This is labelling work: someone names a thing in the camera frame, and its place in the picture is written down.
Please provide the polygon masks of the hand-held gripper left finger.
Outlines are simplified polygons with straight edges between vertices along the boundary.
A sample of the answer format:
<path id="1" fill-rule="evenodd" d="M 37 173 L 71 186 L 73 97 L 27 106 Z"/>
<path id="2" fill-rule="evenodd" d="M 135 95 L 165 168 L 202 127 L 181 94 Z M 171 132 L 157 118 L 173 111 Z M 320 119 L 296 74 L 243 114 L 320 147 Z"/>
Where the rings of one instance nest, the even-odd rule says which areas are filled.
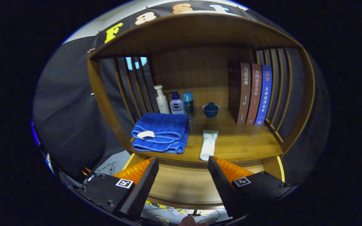
<path id="1" fill-rule="evenodd" d="M 157 157 L 146 159 L 115 175 L 100 174 L 76 193 L 104 212 L 138 220 L 159 171 Z"/>

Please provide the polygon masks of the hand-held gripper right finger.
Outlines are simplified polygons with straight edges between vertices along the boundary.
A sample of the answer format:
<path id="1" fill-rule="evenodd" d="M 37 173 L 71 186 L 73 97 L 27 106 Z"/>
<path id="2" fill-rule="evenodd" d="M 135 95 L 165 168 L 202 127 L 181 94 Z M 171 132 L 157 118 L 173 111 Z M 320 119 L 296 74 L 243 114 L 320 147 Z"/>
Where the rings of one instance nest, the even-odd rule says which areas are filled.
<path id="1" fill-rule="evenodd" d="M 270 210 L 294 191 L 294 186 L 266 171 L 253 173 L 216 156 L 209 157 L 207 169 L 228 216 L 233 218 Z"/>

